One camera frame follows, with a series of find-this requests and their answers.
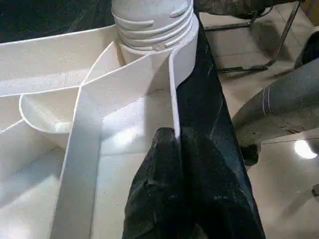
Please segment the white plastic tray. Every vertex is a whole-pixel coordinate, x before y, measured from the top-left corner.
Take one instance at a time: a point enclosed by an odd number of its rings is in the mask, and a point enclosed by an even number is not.
[[[0,238],[119,239],[132,178],[155,131],[179,137],[178,47],[141,55],[114,26],[0,45]]]

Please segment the black glove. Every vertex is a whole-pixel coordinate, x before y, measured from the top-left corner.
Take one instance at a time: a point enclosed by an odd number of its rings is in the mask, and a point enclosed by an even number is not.
[[[160,128],[132,181],[122,239],[187,239],[189,209],[174,131]]]

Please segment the white pipe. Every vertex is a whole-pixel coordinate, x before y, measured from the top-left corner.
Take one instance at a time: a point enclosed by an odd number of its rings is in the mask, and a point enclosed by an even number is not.
[[[140,51],[176,46],[192,28],[193,0],[112,0],[125,45]]]

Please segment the metal frame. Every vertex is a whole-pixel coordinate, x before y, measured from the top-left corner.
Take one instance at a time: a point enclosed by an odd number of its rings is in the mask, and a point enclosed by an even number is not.
[[[273,55],[272,59],[267,62],[266,64],[258,64],[258,65],[253,65],[251,67],[248,68],[244,68],[242,66],[236,66],[236,67],[227,67],[227,68],[222,68],[222,69],[218,69],[217,71],[222,73],[222,72],[245,72],[245,71],[265,71],[268,70],[269,67],[271,67],[278,58],[278,55],[284,45],[284,42],[286,40],[286,37],[288,35],[288,32],[293,24],[293,21],[295,19],[295,16],[297,14],[297,11],[299,9],[301,5],[301,1],[298,1],[292,12],[290,13],[289,19],[286,23],[286,26],[283,30],[282,36],[281,36],[281,41],[280,44],[276,50],[276,53]],[[241,28],[241,27],[250,27],[255,20],[257,19],[257,12],[255,13],[254,17],[248,21],[248,22],[243,22],[243,23],[236,23],[236,24],[229,24],[229,25],[224,25],[224,26],[213,26],[213,27],[206,27],[205,31],[221,31],[221,30],[229,30],[229,29],[235,29],[235,28]]]

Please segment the floor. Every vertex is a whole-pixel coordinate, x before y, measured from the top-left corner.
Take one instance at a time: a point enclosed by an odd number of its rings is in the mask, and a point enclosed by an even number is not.
[[[292,7],[293,3],[276,6],[251,30],[208,32],[217,67],[267,62],[278,46]],[[201,20],[204,26],[240,21],[205,13]],[[219,75],[231,116],[261,89],[291,71],[312,28],[300,10],[278,62],[268,71]],[[319,183],[316,145],[318,129],[268,140],[262,145],[259,163],[248,170],[268,239],[319,238],[319,197],[313,197],[311,192],[312,186]]]

